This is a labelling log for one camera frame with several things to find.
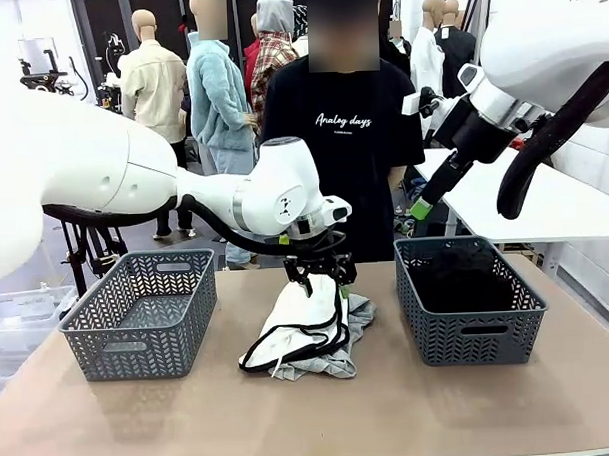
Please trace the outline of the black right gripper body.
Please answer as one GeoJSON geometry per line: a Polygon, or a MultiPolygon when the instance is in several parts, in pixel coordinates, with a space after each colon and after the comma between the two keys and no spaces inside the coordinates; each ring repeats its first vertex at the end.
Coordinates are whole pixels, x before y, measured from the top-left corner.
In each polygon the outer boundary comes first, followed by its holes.
{"type": "Polygon", "coordinates": [[[511,144],[516,132],[495,125],[460,98],[433,135],[434,140],[455,154],[446,159],[449,167],[465,173],[474,162],[490,164],[511,144]]]}

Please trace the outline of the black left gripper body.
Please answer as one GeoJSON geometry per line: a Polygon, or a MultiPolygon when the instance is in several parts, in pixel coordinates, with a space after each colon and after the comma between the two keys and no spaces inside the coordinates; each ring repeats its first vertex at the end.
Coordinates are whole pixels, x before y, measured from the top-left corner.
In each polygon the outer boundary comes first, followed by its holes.
{"type": "Polygon", "coordinates": [[[351,255],[343,249],[345,233],[323,233],[318,238],[295,244],[296,255],[291,256],[291,264],[299,269],[311,271],[335,270],[345,266],[351,255]]]}

